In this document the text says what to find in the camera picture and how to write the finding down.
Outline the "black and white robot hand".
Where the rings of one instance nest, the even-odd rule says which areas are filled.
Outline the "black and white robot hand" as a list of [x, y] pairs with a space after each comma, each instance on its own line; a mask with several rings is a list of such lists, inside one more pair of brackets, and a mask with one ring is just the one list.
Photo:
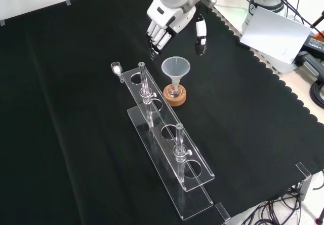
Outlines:
[[195, 20], [197, 55], [203, 55], [207, 49], [207, 26], [202, 14], [192, 7], [188, 12], [181, 8], [171, 9], [166, 7], [160, 0], [153, 0], [147, 10], [151, 23], [146, 32], [149, 41], [151, 59], [155, 59], [169, 44], [170, 40], [179, 34], [192, 19]]

